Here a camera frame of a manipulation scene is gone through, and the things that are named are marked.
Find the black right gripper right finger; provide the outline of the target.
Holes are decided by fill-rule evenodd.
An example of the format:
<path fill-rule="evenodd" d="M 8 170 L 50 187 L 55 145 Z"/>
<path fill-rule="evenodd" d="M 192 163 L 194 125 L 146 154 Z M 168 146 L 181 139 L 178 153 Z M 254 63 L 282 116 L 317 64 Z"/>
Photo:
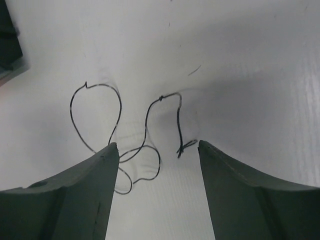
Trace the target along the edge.
<path fill-rule="evenodd" d="M 198 154 L 217 240 L 317 240 L 320 190 L 283 180 L 201 140 Z"/>

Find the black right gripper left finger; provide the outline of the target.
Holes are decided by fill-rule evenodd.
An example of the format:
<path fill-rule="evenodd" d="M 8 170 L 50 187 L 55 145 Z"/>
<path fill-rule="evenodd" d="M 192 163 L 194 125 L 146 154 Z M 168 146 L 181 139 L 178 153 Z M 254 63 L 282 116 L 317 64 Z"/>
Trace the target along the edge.
<path fill-rule="evenodd" d="M 104 240 L 119 166 L 111 143 L 29 187 L 0 192 L 2 240 Z"/>

